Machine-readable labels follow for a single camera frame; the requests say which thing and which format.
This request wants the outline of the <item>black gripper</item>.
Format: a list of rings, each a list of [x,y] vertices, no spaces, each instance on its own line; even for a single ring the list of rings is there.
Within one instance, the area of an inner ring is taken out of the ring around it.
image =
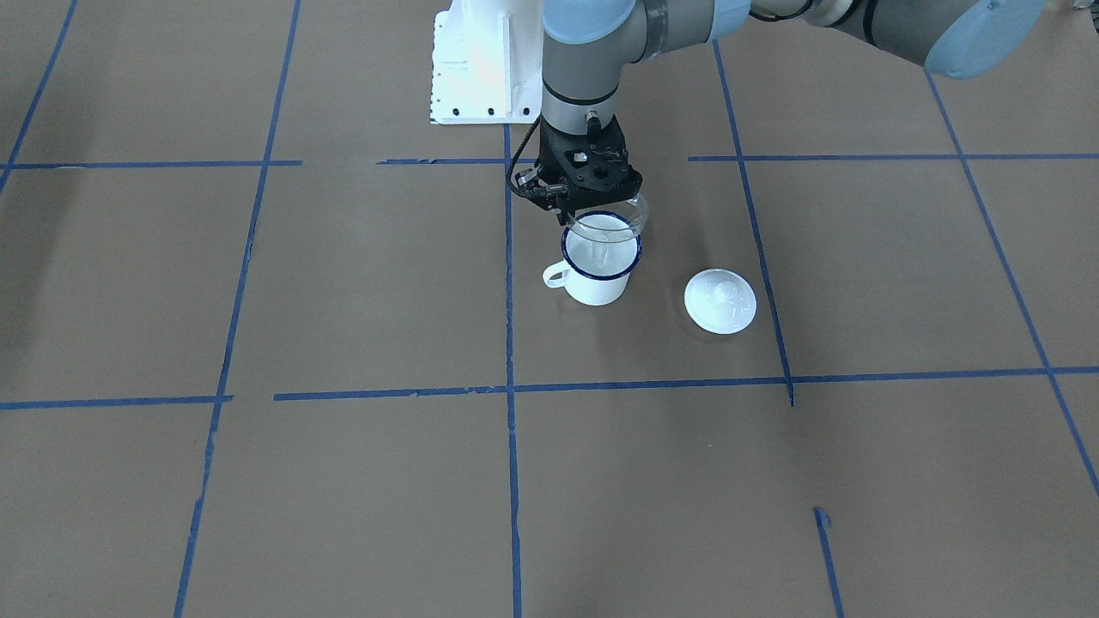
[[[573,136],[543,121],[539,126],[539,178],[560,184],[557,208],[562,227],[573,227],[578,211],[637,196],[643,176],[629,164],[628,140],[619,118],[591,136]]]

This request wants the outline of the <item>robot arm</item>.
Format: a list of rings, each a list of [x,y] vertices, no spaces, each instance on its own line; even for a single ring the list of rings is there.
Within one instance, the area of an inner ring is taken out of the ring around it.
[[[954,81],[989,71],[1035,27],[1041,1],[545,1],[542,111],[533,168],[507,165],[510,191],[569,223],[580,212],[635,198],[617,120],[622,70],[712,44],[750,20],[804,21]]]

